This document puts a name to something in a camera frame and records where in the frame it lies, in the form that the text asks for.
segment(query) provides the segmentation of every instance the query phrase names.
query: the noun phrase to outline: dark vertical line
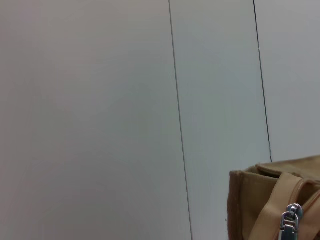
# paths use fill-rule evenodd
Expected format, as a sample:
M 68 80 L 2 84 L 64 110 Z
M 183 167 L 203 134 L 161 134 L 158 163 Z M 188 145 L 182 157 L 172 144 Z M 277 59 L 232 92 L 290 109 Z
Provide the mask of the dark vertical line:
M 185 188 L 186 188 L 186 200 L 188 203 L 188 214 L 189 214 L 191 240 L 193 240 L 194 237 L 193 237 L 192 224 L 191 224 L 191 214 L 190 214 L 190 201 L 189 201 L 189 189 L 188 189 L 188 180 L 187 180 L 186 155 L 185 155 L 184 137 L 183 137 L 183 132 L 182 132 L 182 124 L 181 124 L 180 97 L 179 97 L 179 88 L 178 88 L 176 51 L 175 51 L 174 30 L 173 30 L 174 28 L 173 28 L 173 23 L 172 23 L 171 2 L 170 2 L 170 0 L 168 0 L 168 1 L 169 1 L 169 14 L 170 14 L 170 25 L 171 25 L 175 86 L 176 86 L 176 95 L 177 95 L 177 102 L 178 102 L 180 135 L 181 135 L 181 144 L 182 144 L 182 157 L 183 157 L 184 178 L 185 178 Z
M 264 101 L 264 112 L 265 112 L 266 130 L 267 130 L 267 133 L 268 133 L 269 151 L 270 151 L 270 161 L 271 161 L 271 163 L 272 163 L 270 134 L 269 134 L 269 124 L 268 124 L 266 95 L 265 95 L 265 84 L 264 84 L 264 77 L 263 77 L 263 74 L 262 74 L 260 42 L 259 42 L 259 33 L 258 33 L 258 23 L 257 23 L 257 13 L 256 13 L 256 3 L 255 3 L 255 0 L 253 0 L 253 8 L 254 8 L 254 18 L 255 18 L 256 39 L 257 39 L 257 41 L 258 41 L 258 51 L 259 51 L 259 61 L 260 61 L 260 72 L 261 72 L 261 81 L 262 81 L 262 92 L 263 92 L 263 101 Z

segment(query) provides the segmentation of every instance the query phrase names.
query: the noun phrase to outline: canvas bag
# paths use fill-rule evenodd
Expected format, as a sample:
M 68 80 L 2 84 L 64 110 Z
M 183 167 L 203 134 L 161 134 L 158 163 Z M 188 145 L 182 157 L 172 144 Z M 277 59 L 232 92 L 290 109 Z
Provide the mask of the canvas bag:
M 304 210 L 298 240 L 320 240 L 320 156 L 257 164 L 231 171 L 229 240 L 278 240 L 289 204 Z

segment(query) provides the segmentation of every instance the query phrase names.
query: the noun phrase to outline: bag strap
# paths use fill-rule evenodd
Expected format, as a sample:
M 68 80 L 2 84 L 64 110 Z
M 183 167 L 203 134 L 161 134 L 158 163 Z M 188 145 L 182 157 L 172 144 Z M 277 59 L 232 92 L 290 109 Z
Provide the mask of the bag strap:
M 299 224 L 299 239 L 314 240 L 320 232 L 320 191 L 315 193 L 315 202 L 303 213 Z
M 249 240 L 273 240 L 277 236 L 282 214 L 286 211 L 292 194 L 301 180 L 300 177 L 286 172 L 281 174 L 269 201 L 254 224 Z

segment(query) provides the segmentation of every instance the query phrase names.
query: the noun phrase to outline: white wall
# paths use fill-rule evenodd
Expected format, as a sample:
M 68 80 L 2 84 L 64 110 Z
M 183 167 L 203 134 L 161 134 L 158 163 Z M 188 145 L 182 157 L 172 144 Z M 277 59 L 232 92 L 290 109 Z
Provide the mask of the white wall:
M 255 0 L 274 161 L 320 154 L 320 2 Z
M 226 240 L 229 171 L 269 162 L 252 0 L 171 0 L 194 240 Z
M 166 0 L 0 2 L 0 239 L 190 240 Z

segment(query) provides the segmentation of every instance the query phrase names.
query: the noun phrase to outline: silver zipper pull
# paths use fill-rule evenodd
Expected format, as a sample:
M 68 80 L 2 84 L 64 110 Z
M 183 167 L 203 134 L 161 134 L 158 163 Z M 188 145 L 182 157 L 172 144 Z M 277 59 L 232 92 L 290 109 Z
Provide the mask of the silver zipper pull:
M 286 212 L 282 214 L 278 240 L 297 240 L 299 220 L 302 219 L 304 211 L 299 204 L 290 204 Z

